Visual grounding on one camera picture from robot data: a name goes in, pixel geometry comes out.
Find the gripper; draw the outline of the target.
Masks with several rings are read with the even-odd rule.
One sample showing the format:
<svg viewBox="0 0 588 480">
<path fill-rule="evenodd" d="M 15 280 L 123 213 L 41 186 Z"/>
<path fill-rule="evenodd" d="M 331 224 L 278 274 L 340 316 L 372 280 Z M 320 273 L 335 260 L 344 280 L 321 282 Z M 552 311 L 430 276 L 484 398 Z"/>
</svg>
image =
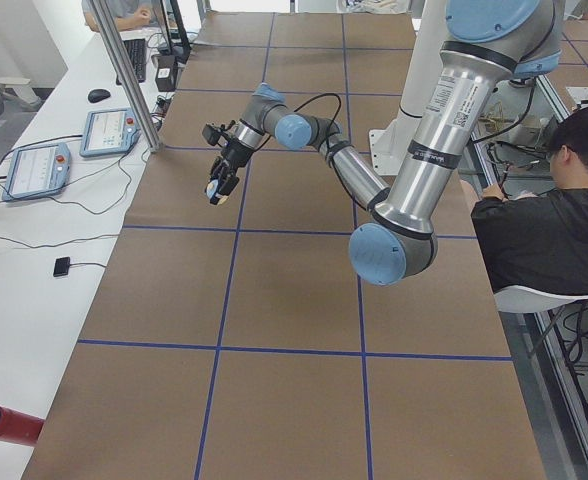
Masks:
<svg viewBox="0 0 588 480">
<path fill-rule="evenodd" d="M 252 157 L 252 148 L 242 143 L 235 136 L 228 136 L 227 143 L 221 150 L 210 170 L 207 192 L 216 192 L 219 204 L 223 204 L 236 188 L 239 178 L 236 172 L 244 168 Z"/>
</svg>

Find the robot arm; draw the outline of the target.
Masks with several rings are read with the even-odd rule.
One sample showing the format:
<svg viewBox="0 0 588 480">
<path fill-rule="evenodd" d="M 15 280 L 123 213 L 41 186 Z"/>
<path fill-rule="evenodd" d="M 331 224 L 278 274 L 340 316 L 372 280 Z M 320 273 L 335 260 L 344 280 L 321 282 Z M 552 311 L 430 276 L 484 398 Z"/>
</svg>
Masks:
<svg viewBox="0 0 588 480">
<path fill-rule="evenodd" d="M 560 56 L 561 1 L 447 1 L 426 5 L 418 36 L 437 39 L 440 68 L 398 173 L 385 182 L 345 138 L 337 123 L 290 109 L 284 96 L 261 84 L 240 119 L 207 125 L 204 138 L 220 145 L 206 195 L 224 202 L 238 171 L 265 136 L 280 145 L 320 153 L 347 193 L 369 214 L 349 241 L 356 273 L 392 285 L 427 269 L 438 251 L 432 214 L 496 85 L 553 70 Z"/>
</svg>

